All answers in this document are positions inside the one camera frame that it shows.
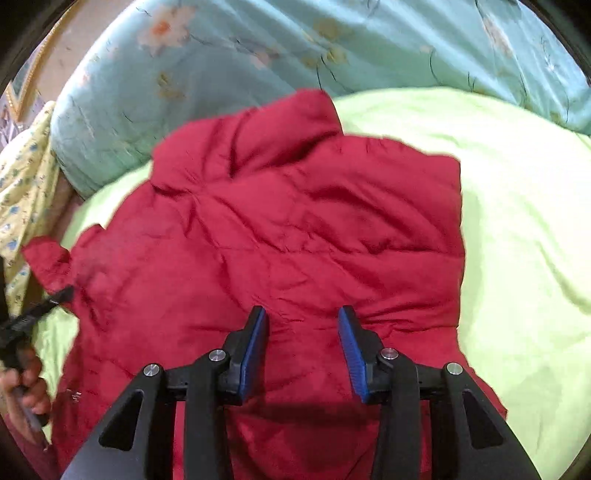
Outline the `person's left hand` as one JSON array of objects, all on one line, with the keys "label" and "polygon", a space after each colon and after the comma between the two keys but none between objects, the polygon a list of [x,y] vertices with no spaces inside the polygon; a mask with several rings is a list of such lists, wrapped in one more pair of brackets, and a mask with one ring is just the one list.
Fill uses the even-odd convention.
[{"label": "person's left hand", "polygon": [[47,383],[41,377],[42,362],[36,351],[29,347],[19,352],[25,369],[19,373],[6,369],[1,373],[1,393],[5,400],[7,414],[14,429],[27,441],[40,444],[45,437],[41,430],[34,429],[26,411],[34,415],[51,412],[51,399]]}]

